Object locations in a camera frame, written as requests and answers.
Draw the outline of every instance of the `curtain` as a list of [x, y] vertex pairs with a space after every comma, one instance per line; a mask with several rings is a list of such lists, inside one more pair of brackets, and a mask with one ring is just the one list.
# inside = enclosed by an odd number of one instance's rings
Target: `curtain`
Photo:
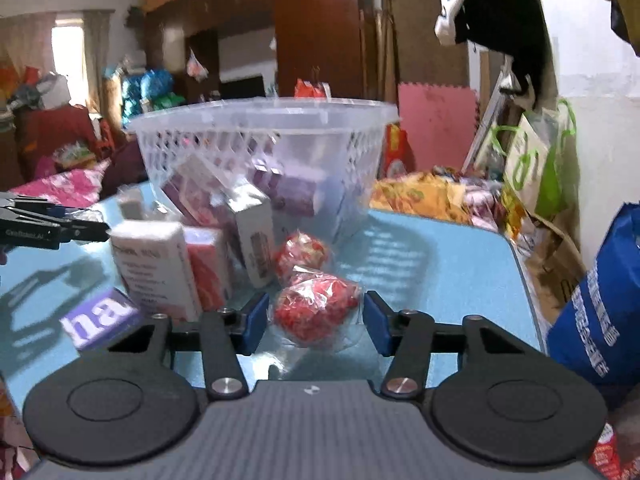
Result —
[[9, 59], [22, 78], [33, 66], [44, 74], [54, 70], [51, 29], [55, 12], [38, 12], [0, 19], [0, 59]]
[[378, 39], [378, 99], [397, 104], [398, 58], [391, 0], [382, 0], [382, 11], [376, 12], [376, 36]]
[[109, 29], [112, 10], [86, 10], [82, 14], [84, 28], [84, 68], [89, 86], [89, 111], [106, 112], [107, 100], [102, 86], [102, 72], [107, 65]]

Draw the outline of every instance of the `window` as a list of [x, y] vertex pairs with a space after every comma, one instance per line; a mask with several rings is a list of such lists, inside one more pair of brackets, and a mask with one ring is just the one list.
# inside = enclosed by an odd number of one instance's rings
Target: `window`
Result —
[[71, 104], [86, 106], [89, 85], [84, 69], [82, 19], [56, 20], [56, 27], [51, 31], [51, 44], [56, 72], [68, 80]]

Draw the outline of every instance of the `blue tabletop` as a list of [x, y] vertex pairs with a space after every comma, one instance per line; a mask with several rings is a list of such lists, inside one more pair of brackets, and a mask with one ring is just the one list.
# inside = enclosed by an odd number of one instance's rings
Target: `blue tabletop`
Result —
[[[151, 187], [142, 189], [151, 201]], [[111, 226], [122, 221], [114, 199], [97, 207]], [[500, 235], [372, 211], [364, 228], [339, 248], [336, 261], [341, 276], [378, 291], [395, 310], [421, 310], [445, 323], [480, 314], [540, 348], [520, 269]], [[21, 410], [37, 382], [78, 356], [60, 317], [106, 288], [121, 288], [121, 283], [108, 243], [72, 242], [58, 251], [18, 248], [0, 273], [0, 373]], [[239, 287], [232, 306], [241, 306], [252, 293]], [[239, 359], [251, 388], [267, 378], [367, 379], [378, 386], [390, 359], [380, 357], [362, 332], [355, 346], [338, 353], [283, 347], [267, 332], [255, 355]], [[434, 355], [428, 386], [455, 372], [456, 363], [455, 355]], [[194, 386], [204, 385], [199, 354], [179, 354], [175, 369]]]

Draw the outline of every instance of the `blue plastic bag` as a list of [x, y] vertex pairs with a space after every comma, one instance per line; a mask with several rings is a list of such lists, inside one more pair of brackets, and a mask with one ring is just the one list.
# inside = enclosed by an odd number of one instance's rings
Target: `blue plastic bag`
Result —
[[174, 78], [167, 70], [150, 70], [142, 76], [140, 93], [143, 99], [153, 101], [171, 93], [174, 89]]
[[142, 99], [140, 92], [141, 82], [141, 75], [127, 77], [122, 83], [122, 99], [124, 101], [140, 101], [140, 99]]
[[640, 205], [625, 204], [547, 335], [549, 355], [615, 409], [640, 383]]
[[137, 115], [142, 115], [142, 106], [140, 105], [140, 102], [129, 100], [125, 101], [122, 116], [124, 118], [130, 119]]

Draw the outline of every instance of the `white plastic basket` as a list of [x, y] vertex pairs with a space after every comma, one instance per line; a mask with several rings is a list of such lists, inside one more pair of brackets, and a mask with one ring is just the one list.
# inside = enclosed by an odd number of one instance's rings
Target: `white plastic basket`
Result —
[[248, 174], [256, 165], [318, 183], [313, 218], [275, 214], [277, 235], [294, 229], [335, 241], [366, 213], [394, 105], [357, 100], [250, 99], [153, 112], [133, 119], [149, 180], [161, 186], [199, 152], [215, 166]]

